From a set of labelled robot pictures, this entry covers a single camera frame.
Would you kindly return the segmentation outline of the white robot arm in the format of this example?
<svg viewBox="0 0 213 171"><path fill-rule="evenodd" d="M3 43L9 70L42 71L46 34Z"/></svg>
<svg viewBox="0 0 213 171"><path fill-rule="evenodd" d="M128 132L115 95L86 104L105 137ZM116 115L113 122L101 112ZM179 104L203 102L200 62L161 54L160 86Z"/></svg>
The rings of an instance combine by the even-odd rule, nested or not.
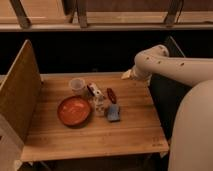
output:
<svg viewBox="0 0 213 171"><path fill-rule="evenodd" d="M156 45L137 53L122 79L152 74L191 86L177 110L168 171L213 171L213 59L170 57L166 46Z"/></svg>

